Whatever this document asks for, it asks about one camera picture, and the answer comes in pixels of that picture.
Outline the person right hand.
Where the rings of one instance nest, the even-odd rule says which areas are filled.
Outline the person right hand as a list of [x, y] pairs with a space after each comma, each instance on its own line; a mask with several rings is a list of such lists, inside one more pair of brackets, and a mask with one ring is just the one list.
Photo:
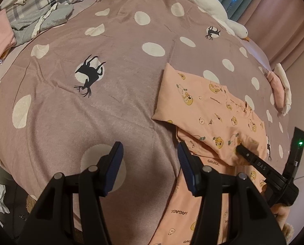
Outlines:
[[271, 212], [276, 218], [276, 221], [280, 227], [281, 230], [283, 229], [291, 229], [291, 225], [286, 223], [286, 220], [288, 218], [289, 212], [290, 212], [290, 207], [286, 206], [284, 204], [274, 204], [270, 208]]

